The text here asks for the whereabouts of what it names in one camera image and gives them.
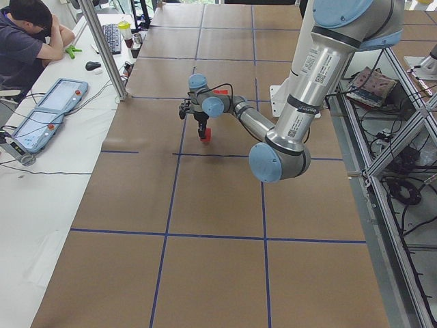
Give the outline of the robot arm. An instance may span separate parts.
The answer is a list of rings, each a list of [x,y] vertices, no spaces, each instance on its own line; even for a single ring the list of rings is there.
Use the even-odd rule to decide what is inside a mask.
[[[232,114],[259,140],[249,152],[253,175],[262,182],[277,182],[306,172],[311,155],[303,143],[327,93],[343,74],[345,64],[359,51],[384,49],[397,44],[404,23],[403,1],[310,1],[300,39],[308,47],[296,52],[304,62],[285,86],[284,106],[276,123],[255,110],[242,96],[216,94],[206,77],[188,79],[188,98],[180,104],[179,117],[191,114],[199,136],[206,138],[209,118]]]

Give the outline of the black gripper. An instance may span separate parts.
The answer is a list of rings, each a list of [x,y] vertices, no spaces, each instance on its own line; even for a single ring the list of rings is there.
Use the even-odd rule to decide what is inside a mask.
[[[209,115],[204,112],[194,112],[194,119],[198,121],[198,135],[200,138],[206,138],[207,121]]]

